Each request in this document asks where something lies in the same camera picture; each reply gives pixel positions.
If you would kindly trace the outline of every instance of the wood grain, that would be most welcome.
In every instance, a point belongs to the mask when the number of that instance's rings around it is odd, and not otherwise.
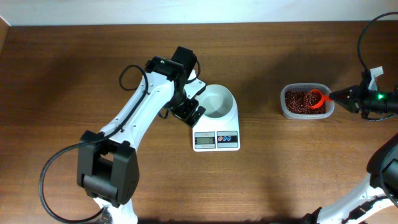
[[[155,118],[137,152],[133,196],[140,218],[231,222],[300,218],[348,193],[373,153],[397,132],[398,119],[363,121],[336,106],[328,119],[285,119],[280,91],[289,83],[332,90],[358,84],[356,41],[364,22],[11,27],[0,59],[0,220],[55,223],[38,197],[39,173],[84,131],[98,131],[131,93],[118,86],[126,65],[193,49],[201,79],[224,85],[239,108],[241,149],[197,153],[190,128]],[[380,22],[363,43],[369,67],[382,65],[382,90],[397,84],[398,22]],[[126,85],[141,79],[126,74]],[[53,210],[85,218],[98,207],[76,185],[77,152],[55,161],[45,181]],[[395,223],[396,208],[369,223]]]
[[[0,17],[0,55],[10,26]]]

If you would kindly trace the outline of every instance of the white wall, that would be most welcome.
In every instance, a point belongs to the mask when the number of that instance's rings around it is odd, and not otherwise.
[[[358,21],[390,11],[398,0],[0,0],[12,26]]]

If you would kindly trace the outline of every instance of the cable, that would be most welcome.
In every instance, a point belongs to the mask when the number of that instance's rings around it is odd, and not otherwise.
[[[200,75],[200,63],[199,63],[198,60],[197,60],[197,64],[198,64],[198,75],[196,75],[195,78],[192,78],[191,80],[188,80],[186,84],[189,84],[189,83],[195,81],[199,77],[199,75]]]
[[[395,117],[397,115],[398,114],[390,114],[390,115],[387,115],[387,116],[384,116],[384,117],[381,117],[381,118],[364,118],[364,119],[367,120],[367,121],[384,121],[384,120],[393,118],[393,117]]]
[[[367,26],[362,30],[361,35],[359,35],[359,38],[358,38],[358,58],[359,58],[359,61],[360,61],[361,64],[362,64],[363,68],[365,69],[365,73],[369,73],[370,70],[369,70],[368,67],[366,66],[365,62],[364,62],[363,59],[362,59],[362,55],[361,55],[361,42],[362,42],[363,36],[365,35],[366,31],[369,29],[369,27],[370,27],[374,22],[376,22],[378,19],[380,19],[380,18],[382,18],[382,17],[390,16],[390,15],[398,15],[398,12],[388,12],[388,13],[382,14],[382,15],[380,15],[380,16],[377,16],[376,18],[374,18],[372,21],[370,21],[370,22],[367,24]],[[395,116],[397,116],[397,115],[398,115],[398,114],[390,114],[390,115],[388,115],[388,116],[384,116],[384,117],[381,117],[381,118],[364,118],[364,119],[365,119],[365,120],[368,120],[368,121],[384,121],[384,120],[393,118],[393,117],[395,117]]]
[[[120,76],[119,76],[119,86],[120,86],[120,88],[122,88],[124,91],[133,91],[133,90],[136,90],[136,89],[138,88],[138,86],[135,87],[135,88],[125,88],[125,87],[123,86],[123,84],[122,84],[122,79],[123,79],[124,74],[125,74],[130,68],[136,67],[136,66],[138,66],[138,65],[129,65],[129,66],[127,66],[127,67],[123,70],[123,72],[120,74]]]
[[[104,208],[102,208],[98,213],[96,213],[96,214],[93,215],[92,217],[85,218],[85,219],[82,219],[82,220],[67,220],[66,218],[60,217],[59,215],[57,215],[55,212],[53,212],[53,211],[50,209],[49,205],[47,204],[47,202],[46,202],[46,200],[45,200],[45,197],[44,197],[44,177],[45,177],[45,174],[46,174],[47,170],[49,169],[51,163],[52,163],[54,160],[56,160],[58,157],[60,157],[62,154],[66,153],[66,152],[68,152],[68,151],[71,151],[72,149],[76,149],[76,148],[78,148],[78,147],[88,146],[88,145],[92,145],[92,144],[98,144],[98,143],[100,143],[100,142],[103,142],[103,141],[105,141],[105,140],[108,140],[110,137],[114,136],[114,135],[115,135],[116,133],[118,133],[120,130],[123,130],[123,126],[127,123],[127,121],[130,119],[130,117],[131,117],[132,114],[135,112],[135,110],[137,109],[137,107],[138,107],[138,106],[141,104],[141,102],[144,100],[144,98],[145,98],[145,96],[146,96],[146,94],[147,94],[147,92],[148,92],[148,78],[147,78],[147,75],[146,75],[145,71],[144,71],[140,66],[138,66],[138,65],[129,65],[129,66],[127,66],[127,67],[123,70],[123,72],[122,72],[122,74],[121,74],[121,77],[123,77],[124,73],[125,73],[128,69],[130,69],[131,67],[136,67],[136,68],[138,68],[138,69],[141,71],[142,76],[144,76],[144,80],[145,80],[145,90],[144,90],[144,92],[142,93],[141,97],[138,99],[137,103],[136,103],[136,104],[134,105],[134,107],[131,109],[131,111],[129,112],[129,114],[128,114],[128,115],[126,116],[126,118],[122,121],[122,123],[120,123],[120,124],[118,125],[118,127],[117,127],[113,132],[111,132],[109,135],[107,135],[107,136],[105,136],[105,137],[102,137],[102,138],[99,139],[99,140],[95,140],[95,141],[91,141],[91,142],[82,142],[82,143],[74,144],[74,145],[72,145],[72,146],[68,146],[68,147],[66,147],[66,148],[64,148],[64,149],[59,150],[59,151],[58,151],[57,153],[55,153],[55,154],[44,164],[44,166],[43,166],[43,169],[42,169],[42,171],[41,171],[41,173],[40,173],[40,179],[39,179],[39,197],[40,197],[40,202],[42,203],[42,205],[43,205],[43,207],[44,207],[44,210],[45,210],[51,217],[53,217],[54,219],[56,219],[57,221],[60,221],[60,222],[63,222],[63,223],[74,223],[74,224],[76,224],[76,223],[79,223],[79,224],[80,224],[80,223],[86,223],[86,222],[88,222],[88,221],[90,221],[90,220],[92,220],[92,219],[98,217],[98,216],[102,213],[102,211],[104,210]],[[123,85],[121,84],[121,77],[119,77],[119,84],[120,84],[121,86],[123,86]]]
[[[120,76],[119,76],[119,86],[120,86],[120,88],[122,88],[124,91],[133,91],[133,90],[136,90],[136,89],[138,88],[138,86],[135,87],[135,88],[126,88],[126,87],[124,87],[123,84],[122,84],[122,80],[123,80],[124,74],[125,74],[130,68],[132,68],[132,67],[135,67],[135,65],[129,65],[129,66],[127,66],[127,67],[123,70],[123,72],[120,74]],[[164,116],[163,116],[160,112],[158,112],[157,115],[158,115],[160,118],[162,118],[162,119],[166,119],[166,118],[169,116],[169,110],[166,111],[166,114],[165,114]]]
[[[384,179],[383,179],[383,168],[382,168],[382,166],[383,166],[383,163],[385,162],[386,158],[389,156],[389,154],[384,156],[383,160],[381,161],[380,171],[379,171],[379,180],[380,180],[381,189],[383,189],[383,191],[386,194],[386,196],[388,197],[388,199],[390,199],[390,201],[398,208],[397,199],[394,199],[394,197],[390,194],[390,192],[388,191],[386,185],[384,184]]]
[[[164,114],[164,116],[159,112],[157,112],[157,115],[162,118],[162,119],[166,119],[169,116],[169,112],[170,110],[166,110],[166,114]]]
[[[368,67],[366,66],[366,64],[363,62],[363,59],[362,59],[362,56],[361,56],[361,41],[362,41],[363,35],[366,33],[366,31],[369,29],[369,27],[370,27],[376,20],[378,20],[378,19],[380,19],[380,18],[382,18],[382,17],[385,17],[385,16],[390,16],[390,15],[398,15],[398,12],[388,12],[388,13],[385,13],[385,14],[383,14],[383,15],[377,16],[376,18],[374,18],[372,21],[370,21],[370,22],[368,23],[368,25],[362,30],[361,35],[359,35],[359,39],[358,39],[358,58],[359,58],[359,61],[360,61],[361,64],[362,64],[362,66],[364,67],[365,72],[368,72],[369,69],[368,69]]]

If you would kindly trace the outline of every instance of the white bowl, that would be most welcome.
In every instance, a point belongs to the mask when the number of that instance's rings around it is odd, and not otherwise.
[[[287,91],[310,91],[310,90],[320,90],[322,94],[329,95],[331,90],[322,84],[317,83],[296,83],[287,85],[280,93],[280,103],[282,104],[282,110],[284,116],[288,119],[323,119],[329,117],[335,110],[335,103],[333,101],[326,101],[326,113],[325,114],[297,114],[292,113],[287,109],[285,102],[285,93]]]
[[[196,97],[199,105],[206,108],[203,117],[214,124],[227,123],[236,111],[236,101],[232,93],[222,85],[208,85],[206,90]]]

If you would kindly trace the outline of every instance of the robotic arm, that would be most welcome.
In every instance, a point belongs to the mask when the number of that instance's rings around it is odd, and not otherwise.
[[[190,127],[196,125],[205,109],[199,106],[195,96],[206,88],[206,84],[195,75],[193,68],[196,63],[192,50],[178,47],[170,60],[161,57],[149,60],[145,71],[137,65],[125,69],[136,67],[143,78],[119,114],[98,134],[86,131],[79,144],[62,149],[44,165],[39,196],[50,216],[64,223],[89,223],[99,218],[98,223],[137,223],[131,203],[139,180],[137,148],[162,108],[171,111]],[[44,176],[50,164],[74,148],[79,150],[77,184],[101,207],[95,216],[84,220],[67,220],[58,216],[49,208],[44,197]],[[101,156],[108,153],[114,155],[113,161]]]
[[[361,112],[363,119],[371,121],[383,120],[398,114],[398,86],[394,92],[381,92],[377,90],[376,85],[372,87],[371,83],[375,81],[370,71],[363,72],[362,77],[360,85],[330,93],[329,97],[349,112]],[[368,117],[370,112],[392,114],[381,119],[374,119]]]
[[[383,208],[398,206],[398,134],[368,163],[361,184],[333,205],[306,214],[300,224],[358,224]]]

